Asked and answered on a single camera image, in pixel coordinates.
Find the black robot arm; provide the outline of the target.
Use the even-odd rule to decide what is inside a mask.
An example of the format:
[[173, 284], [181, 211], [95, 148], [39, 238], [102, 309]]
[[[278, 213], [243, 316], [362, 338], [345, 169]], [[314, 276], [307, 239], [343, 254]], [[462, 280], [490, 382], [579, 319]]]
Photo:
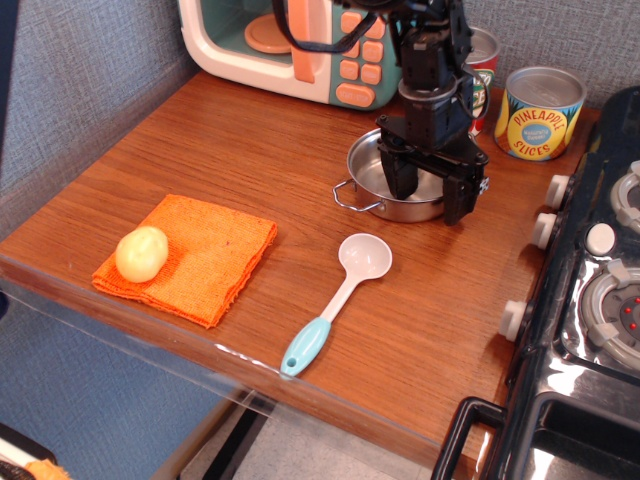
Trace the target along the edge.
[[487, 155], [470, 137], [475, 71], [468, 65], [473, 31], [460, 1], [353, 1], [384, 19], [402, 71], [404, 114], [380, 116], [378, 149], [391, 195], [404, 200], [419, 171], [443, 182], [444, 221], [471, 213], [486, 179]]

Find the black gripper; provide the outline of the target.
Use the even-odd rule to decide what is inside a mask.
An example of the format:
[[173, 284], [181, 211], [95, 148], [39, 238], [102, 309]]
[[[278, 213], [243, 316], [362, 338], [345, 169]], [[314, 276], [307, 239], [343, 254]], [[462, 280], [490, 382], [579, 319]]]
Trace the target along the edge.
[[402, 80], [404, 115], [382, 115], [379, 151], [391, 195], [405, 200], [418, 188], [418, 169], [443, 180], [444, 223], [454, 226], [471, 213], [488, 187], [486, 154], [472, 140], [472, 74], [454, 76], [434, 90], [414, 89]]

